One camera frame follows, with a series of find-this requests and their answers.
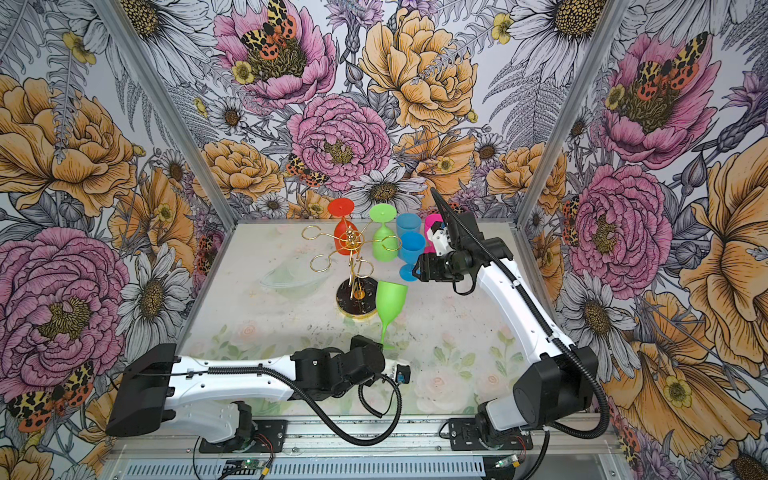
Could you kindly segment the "pink wine glass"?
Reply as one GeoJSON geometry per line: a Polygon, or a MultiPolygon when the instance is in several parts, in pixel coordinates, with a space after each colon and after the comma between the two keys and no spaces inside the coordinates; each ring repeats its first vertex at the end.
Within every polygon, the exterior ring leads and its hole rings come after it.
{"type": "Polygon", "coordinates": [[[435,246],[432,242],[434,234],[443,229],[444,222],[440,214],[429,214],[424,219],[424,237],[426,241],[425,253],[435,253],[435,246]]]}

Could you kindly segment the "light blue wine glass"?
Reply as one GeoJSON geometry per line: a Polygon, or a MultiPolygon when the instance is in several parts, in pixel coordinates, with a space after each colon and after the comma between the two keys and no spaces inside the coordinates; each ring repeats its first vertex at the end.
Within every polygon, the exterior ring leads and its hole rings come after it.
{"type": "Polygon", "coordinates": [[[406,233],[420,234],[422,228],[421,218],[414,213],[402,213],[396,218],[396,233],[403,237],[406,233]]]}

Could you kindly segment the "green wine glass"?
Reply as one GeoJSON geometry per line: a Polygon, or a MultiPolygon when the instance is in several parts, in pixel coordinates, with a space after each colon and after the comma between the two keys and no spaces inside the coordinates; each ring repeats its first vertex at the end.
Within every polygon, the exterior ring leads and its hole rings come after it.
{"type": "Polygon", "coordinates": [[[401,314],[408,294],[408,287],[399,283],[379,281],[375,305],[381,322],[381,340],[385,350],[394,350],[395,346],[387,342],[387,329],[401,314]]]}
{"type": "Polygon", "coordinates": [[[398,256],[401,242],[396,232],[389,226],[396,216],[396,208],[387,203],[377,204],[369,212],[371,222],[378,225],[374,231],[372,252],[379,262],[389,263],[398,256]]]}

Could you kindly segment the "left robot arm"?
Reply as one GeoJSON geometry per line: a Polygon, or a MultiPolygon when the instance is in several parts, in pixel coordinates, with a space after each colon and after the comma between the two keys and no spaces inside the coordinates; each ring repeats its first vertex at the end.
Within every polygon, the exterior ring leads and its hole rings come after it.
{"type": "Polygon", "coordinates": [[[235,446],[255,435],[246,402],[260,398],[300,400],[340,439],[373,446],[398,425],[403,410],[400,388],[410,382],[411,374],[408,363],[386,358],[382,344],[361,335],[352,338],[348,351],[306,348],[259,360],[179,356],[174,344],[158,344],[124,370],[106,433],[129,438],[163,430],[197,436],[213,446],[235,446]],[[390,425],[375,437],[347,433],[320,406],[375,382],[389,385],[395,400],[390,425]]]}

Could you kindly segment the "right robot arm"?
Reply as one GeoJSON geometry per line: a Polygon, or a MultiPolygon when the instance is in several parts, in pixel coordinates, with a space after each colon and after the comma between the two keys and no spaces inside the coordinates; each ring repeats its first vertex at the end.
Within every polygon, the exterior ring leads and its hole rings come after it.
{"type": "Polygon", "coordinates": [[[502,239],[485,237],[475,216],[456,213],[437,189],[430,194],[441,219],[426,230],[434,250],[419,256],[415,277],[452,285],[470,278],[473,289],[497,304],[522,350],[525,370],[510,394],[477,409],[479,439],[496,446],[543,427],[583,440],[605,434],[611,416],[594,351],[578,346],[548,315],[502,239]]]}

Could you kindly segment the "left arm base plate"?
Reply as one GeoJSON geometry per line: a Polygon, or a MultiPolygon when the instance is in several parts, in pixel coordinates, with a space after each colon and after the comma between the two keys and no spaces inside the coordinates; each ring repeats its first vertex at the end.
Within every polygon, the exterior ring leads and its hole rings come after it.
{"type": "Polygon", "coordinates": [[[222,443],[200,442],[198,451],[202,454],[224,453],[281,453],[287,437],[287,420],[255,420],[245,434],[222,443]]]}

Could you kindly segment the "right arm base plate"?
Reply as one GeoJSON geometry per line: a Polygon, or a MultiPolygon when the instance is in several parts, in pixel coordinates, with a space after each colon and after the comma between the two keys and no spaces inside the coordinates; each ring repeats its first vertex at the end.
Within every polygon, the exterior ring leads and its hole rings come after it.
{"type": "Polygon", "coordinates": [[[454,417],[444,433],[452,451],[528,451],[533,448],[529,433],[519,428],[499,431],[480,417],[454,417]]]}

